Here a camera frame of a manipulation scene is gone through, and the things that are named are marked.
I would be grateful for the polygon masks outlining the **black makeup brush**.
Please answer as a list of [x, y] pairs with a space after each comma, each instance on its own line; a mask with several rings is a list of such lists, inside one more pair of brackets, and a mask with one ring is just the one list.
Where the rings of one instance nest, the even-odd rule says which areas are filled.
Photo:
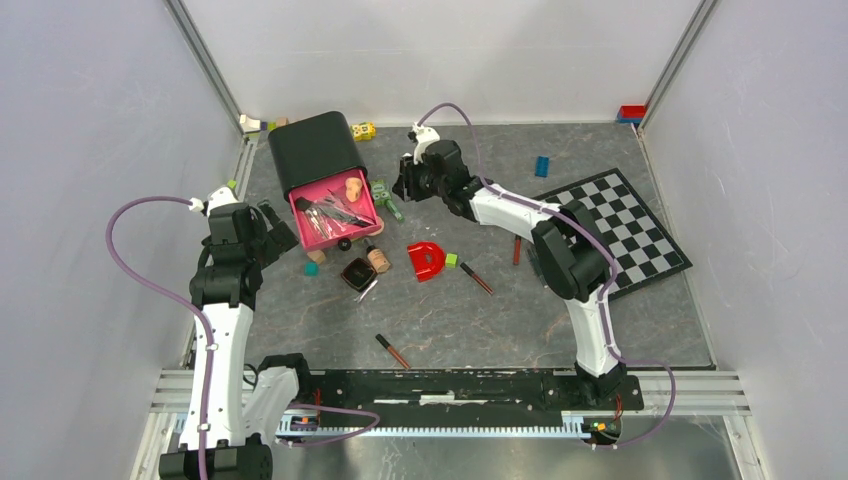
[[304, 197], [298, 197], [294, 205], [298, 211], [316, 213], [340, 223], [357, 227], [373, 225], [373, 222], [365, 216], [355, 213], [353, 210], [332, 199], [308, 200]]

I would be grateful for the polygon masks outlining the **clear plastic wrapper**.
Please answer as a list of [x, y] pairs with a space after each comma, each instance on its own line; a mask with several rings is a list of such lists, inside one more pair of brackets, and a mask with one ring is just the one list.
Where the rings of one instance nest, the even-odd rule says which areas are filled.
[[376, 225], [371, 218], [355, 212], [332, 191], [315, 200], [299, 197], [296, 207], [313, 231], [324, 240], [351, 235], [357, 229]]

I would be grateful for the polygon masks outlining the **round peach powder puff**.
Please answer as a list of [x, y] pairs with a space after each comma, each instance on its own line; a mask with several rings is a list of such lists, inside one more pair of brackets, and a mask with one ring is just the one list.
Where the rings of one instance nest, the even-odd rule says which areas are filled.
[[383, 221], [382, 218], [378, 217], [377, 218], [377, 228], [373, 232], [369, 233], [369, 236], [373, 237], [373, 236], [380, 235], [384, 231], [384, 229], [385, 229], [385, 222]]

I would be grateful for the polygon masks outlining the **black pink drawer organizer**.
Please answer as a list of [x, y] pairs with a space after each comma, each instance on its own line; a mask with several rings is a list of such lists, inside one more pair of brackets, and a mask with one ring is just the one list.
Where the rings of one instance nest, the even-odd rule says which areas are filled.
[[[268, 143], [284, 199], [290, 205], [304, 251], [324, 250], [341, 238], [368, 236], [377, 228], [378, 214], [368, 185], [368, 170], [351, 134], [346, 117], [328, 111], [270, 131]], [[360, 199], [345, 198], [345, 179], [358, 177], [364, 188]], [[376, 225], [357, 229], [351, 235], [324, 240], [308, 225], [294, 205], [298, 197], [315, 200], [329, 191], [340, 196], [355, 212]]]

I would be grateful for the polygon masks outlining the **beige makeup sponge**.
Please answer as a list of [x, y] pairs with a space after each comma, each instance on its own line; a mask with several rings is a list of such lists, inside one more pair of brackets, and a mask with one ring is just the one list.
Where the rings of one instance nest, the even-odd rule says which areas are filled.
[[345, 198], [351, 202], [357, 202], [364, 188], [363, 181], [358, 177], [349, 177], [345, 179]]

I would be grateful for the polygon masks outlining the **red lipstick tube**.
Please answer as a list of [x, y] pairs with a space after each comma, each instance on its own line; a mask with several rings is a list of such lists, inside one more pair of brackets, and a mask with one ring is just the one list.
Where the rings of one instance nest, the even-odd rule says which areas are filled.
[[488, 295], [493, 295], [493, 289], [465, 262], [459, 264], [460, 268], [473, 279]]

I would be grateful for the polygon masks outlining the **brown lip gloss tube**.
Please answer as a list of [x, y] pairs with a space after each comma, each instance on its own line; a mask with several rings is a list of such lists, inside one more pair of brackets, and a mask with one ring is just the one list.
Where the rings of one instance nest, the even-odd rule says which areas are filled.
[[376, 334], [375, 339], [380, 345], [406, 370], [411, 368], [411, 365], [400, 354], [400, 352], [382, 335]]

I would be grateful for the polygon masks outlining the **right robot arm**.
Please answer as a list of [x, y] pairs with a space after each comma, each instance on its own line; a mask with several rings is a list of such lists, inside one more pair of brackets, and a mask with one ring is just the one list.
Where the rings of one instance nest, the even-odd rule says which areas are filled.
[[580, 400], [602, 408], [617, 396], [627, 371], [609, 319], [608, 291], [616, 264], [583, 203], [534, 200], [473, 176], [453, 140], [438, 140], [403, 155], [392, 190], [403, 200], [438, 197], [456, 216], [531, 242], [548, 288], [568, 311], [577, 344]]

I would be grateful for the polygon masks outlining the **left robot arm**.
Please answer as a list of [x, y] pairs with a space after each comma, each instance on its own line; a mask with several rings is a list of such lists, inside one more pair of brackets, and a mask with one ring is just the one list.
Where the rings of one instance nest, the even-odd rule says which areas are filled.
[[161, 455], [162, 479], [270, 479], [271, 445], [288, 406], [314, 394], [300, 353], [269, 355], [243, 396], [247, 336], [262, 271], [298, 244], [268, 201], [210, 204], [198, 269], [190, 281], [197, 354], [188, 417], [174, 453]]

